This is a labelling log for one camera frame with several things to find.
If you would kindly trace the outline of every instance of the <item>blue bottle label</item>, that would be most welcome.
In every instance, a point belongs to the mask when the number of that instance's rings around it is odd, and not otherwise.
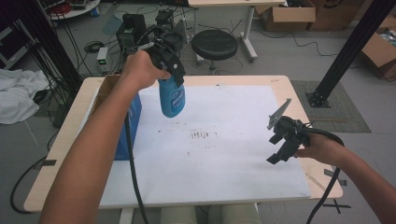
[[[175,91],[172,94],[171,110],[172,113],[179,112],[180,107],[184,105],[184,90]]]

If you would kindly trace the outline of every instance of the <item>person's right arm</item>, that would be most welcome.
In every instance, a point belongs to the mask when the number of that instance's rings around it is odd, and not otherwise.
[[[396,188],[359,156],[333,140],[310,134],[311,145],[295,157],[312,158],[339,167],[353,181],[381,223],[396,221]]]

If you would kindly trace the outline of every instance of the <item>black metal pole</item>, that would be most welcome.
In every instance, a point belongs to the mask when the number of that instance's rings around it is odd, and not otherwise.
[[[332,90],[341,80],[355,57],[363,49],[395,5],[395,0],[373,1],[346,41],[337,58],[335,58],[325,77],[308,98],[308,102],[312,107],[321,107],[326,102]]]

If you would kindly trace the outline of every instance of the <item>white towel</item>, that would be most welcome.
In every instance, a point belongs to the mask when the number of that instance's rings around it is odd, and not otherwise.
[[[31,117],[38,110],[35,93],[48,85],[42,71],[0,69],[0,123],[13,124]]]

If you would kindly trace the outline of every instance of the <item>table leg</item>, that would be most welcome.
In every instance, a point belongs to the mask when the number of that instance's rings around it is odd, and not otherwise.
[[[247,11],[247,24],[245,27],[245,32],[241,33],[242,43],[245,45],[245,48],[247,48],[247,51],[249,53],[251,61],[259,58],[257,56],[257,53],[254,50],[253,46],[251,45],[250,40],[248,39],[248,35],[250,33],[251,22],[253,20],[253,14],[254,14],[254,7],[249,7],[249,9]]]
[[[134,218],[133,208],[121,208],[120,224],[132,224]]]
[[[194,9],[194,35],[198,34],[198,16],[197,16],[197,11],[198,11],[198,7],[196,7]],[[196,58],[197,58],[197,63],[201,64],[204,62],[204,58],[199,56],[198,54],[195,54]]]

